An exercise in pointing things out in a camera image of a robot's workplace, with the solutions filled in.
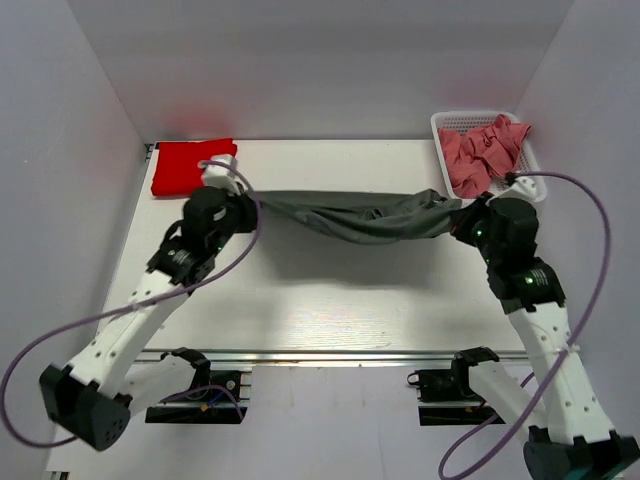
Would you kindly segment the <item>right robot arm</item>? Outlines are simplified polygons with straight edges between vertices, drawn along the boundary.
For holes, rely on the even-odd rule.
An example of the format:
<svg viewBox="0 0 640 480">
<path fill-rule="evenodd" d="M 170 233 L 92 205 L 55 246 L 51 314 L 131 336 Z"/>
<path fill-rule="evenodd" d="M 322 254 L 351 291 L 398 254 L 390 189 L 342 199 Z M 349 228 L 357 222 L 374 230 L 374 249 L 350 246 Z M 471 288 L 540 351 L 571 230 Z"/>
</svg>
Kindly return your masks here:
<svg viewBox="0 0 640 480">
<path fill-rule="evenodd" d="M 639 459 L 601 407 L 568 322 L 555 271 L 537 257 L 535 208 L 484 194 L 464 208 L 452 236 L 478 249 L 491 291 L 518 334 L 538 389 L 529 395 L 486 347 L 462 350 L 451 364 L 461 397 L 487 401 L 517 438 L 534 479 L 613 479 Z"/>
</svg>

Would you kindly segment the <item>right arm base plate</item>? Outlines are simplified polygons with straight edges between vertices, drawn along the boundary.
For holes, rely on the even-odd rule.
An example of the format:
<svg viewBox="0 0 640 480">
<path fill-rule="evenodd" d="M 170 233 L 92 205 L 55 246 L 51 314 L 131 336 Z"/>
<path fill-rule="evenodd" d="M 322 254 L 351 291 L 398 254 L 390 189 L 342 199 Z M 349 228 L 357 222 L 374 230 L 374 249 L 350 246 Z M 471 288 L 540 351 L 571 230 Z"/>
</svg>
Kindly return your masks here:
<svg viewBox="0 0 640 480">
<path fill-rule="evenodd" d="M 504 424 L 481 397 L 461 393 L 449 369 L 415 370 L 406 381 L 417 393 L 420 426 L 478 426 L 486 420 Z"/>
</svg>

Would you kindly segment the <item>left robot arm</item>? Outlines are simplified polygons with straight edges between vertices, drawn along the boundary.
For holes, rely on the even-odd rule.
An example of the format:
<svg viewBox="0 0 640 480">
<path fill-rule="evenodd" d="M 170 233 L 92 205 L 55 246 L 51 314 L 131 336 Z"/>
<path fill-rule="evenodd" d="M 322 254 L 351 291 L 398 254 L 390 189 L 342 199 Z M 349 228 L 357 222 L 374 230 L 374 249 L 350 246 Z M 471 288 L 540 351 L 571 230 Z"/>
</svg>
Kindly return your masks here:
<svg viewBox="0 0 640 480">
<path fill-rule="evenodd" d="M 64 366 L 48 366 L 39 378 L 50 420 L 96 451 L 111 447 L 130 419 L 166 398 L 205 396 L 210 361 L 180 347 L 142 372 L 131 367 L 164 322 L 203 280 L 235 234 L 256 234 L 256 203 L 241 185 L 201 187 L 186 201 L 180 220 L 165 232 L 125 311 L 114 316 Z"/>
</svg>

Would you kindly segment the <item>dark grey t-shirt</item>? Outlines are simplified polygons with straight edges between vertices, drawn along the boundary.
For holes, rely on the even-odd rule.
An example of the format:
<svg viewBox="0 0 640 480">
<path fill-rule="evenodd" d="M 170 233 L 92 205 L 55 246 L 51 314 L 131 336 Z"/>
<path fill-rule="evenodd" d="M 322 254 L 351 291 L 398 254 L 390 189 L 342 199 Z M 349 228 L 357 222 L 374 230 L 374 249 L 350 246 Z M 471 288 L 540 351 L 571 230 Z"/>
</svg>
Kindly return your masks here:
<svg viewBox="0 0 640 480">
<path fill-rule="evenodd" d="M 356 245 L 430 239 L 450 231 L 460 200 L 433 189 L 414 194 L 262 191 L 264 213 Z"/>
</svg>

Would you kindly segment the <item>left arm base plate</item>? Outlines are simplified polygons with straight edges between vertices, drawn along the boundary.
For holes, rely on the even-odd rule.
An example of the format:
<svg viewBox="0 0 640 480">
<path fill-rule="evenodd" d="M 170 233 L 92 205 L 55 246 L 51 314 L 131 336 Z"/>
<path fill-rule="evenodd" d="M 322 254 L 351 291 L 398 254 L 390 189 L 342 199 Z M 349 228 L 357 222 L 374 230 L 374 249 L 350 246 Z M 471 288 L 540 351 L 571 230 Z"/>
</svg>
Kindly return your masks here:
<svg viewBox="0 0 640 480">
<path fill-rule="evenodd" d="M 240 425 L 248 412 L 252 372 L 211 370 L 209 388 L 150 407 L 144 422 L 152 425 Z"/>
</svg>

